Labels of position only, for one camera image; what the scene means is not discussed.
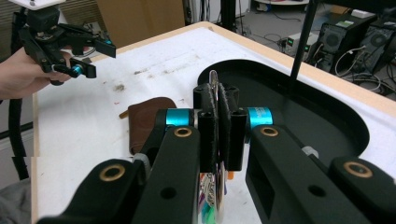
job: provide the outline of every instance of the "black tray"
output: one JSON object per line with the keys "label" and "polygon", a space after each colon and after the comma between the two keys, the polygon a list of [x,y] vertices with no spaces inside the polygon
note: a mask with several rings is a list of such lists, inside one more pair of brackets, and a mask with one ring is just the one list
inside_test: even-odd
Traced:
{"label": "black tray", "polygon": [[300,81],[289,93],[290,77],[248,60],[215,63],[201,73],[198,85],[208,82],[211,70],[218,72],[221,83],[239,89],[240,107],[267,106],[280,111],[289,130],[317,150],[325,165],[336,157],[358,156],[366,149],[369,132],[364,121],[330,95]]}

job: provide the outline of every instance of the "metal ring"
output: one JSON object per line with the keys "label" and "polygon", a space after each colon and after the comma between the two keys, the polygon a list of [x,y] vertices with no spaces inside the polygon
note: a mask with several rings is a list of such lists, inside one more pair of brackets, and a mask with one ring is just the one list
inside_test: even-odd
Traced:
{"label": "metal ring", "polygon": [[177,137],[188,137],[192,134],[191,129],[188,128],[178,128],[175,130],[175,135]]}
{"label": "metal ring", "polygon": [[[352,166],[357,166],[358,168],[362,169],[363,173],[354,170],[353,168],[351,168]],[[347,170],[348,173],[358,177],[370,178],[373,176],[373,171],[371,171],[370,168],[355,161],[347,161],[346,163],[344,163],[344,168]]]}
{"label": "metal ring", "polygon": [[275,128],[270,128],[270,127],[265,127],[261,129],[262,134],[270,136],[270,137],[274,137],[277,136],[279,134],[279,132],[277,131],[277,129]]}
{"label": "metal ring", "polygon": [[[108,175],[107,171],[111,169],[118,170],[118,173],[116,173],[115,175]],[[125,174],[125,167],[117,163],[117,164],[108,165],[105,169],[102,170],[102,172],[99,174],[99,177],[103,181],[110,182],[119,179],[124,174]]]}

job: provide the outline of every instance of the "human hand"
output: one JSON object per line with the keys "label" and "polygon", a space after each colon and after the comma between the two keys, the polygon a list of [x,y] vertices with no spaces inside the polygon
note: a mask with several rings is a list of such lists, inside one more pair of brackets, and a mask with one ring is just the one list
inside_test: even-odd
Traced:
{"label": "human hand", "polygon": [[[65,53],[68,62],[70,55]],[[40,65],[19,49],[10,58],[0,63],[0,99],[19,99],[31,95],[53,81],[66,82],[70,76],[63,73],[44,73]]]}

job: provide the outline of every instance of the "gray fabric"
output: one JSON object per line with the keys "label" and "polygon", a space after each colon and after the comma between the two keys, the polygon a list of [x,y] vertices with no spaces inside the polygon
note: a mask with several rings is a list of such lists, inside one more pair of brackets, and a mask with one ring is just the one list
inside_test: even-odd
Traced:
{"label": "gray fabric", "polygon": [[0,224],[31,223],[30,179],[0,189]]}

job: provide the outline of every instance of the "brown pouch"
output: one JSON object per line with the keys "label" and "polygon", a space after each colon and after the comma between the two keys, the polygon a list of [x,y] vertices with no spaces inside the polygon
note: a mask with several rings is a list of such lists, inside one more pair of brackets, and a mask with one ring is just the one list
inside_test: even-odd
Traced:
{"label": "brown pouch", "polygon": [[133,155],[140,152],[148,139],[154,128],[157,111],[167,108],[176,108],[176,105],[166,97],[152,98],[140,104],[128,106],[129,149]]}

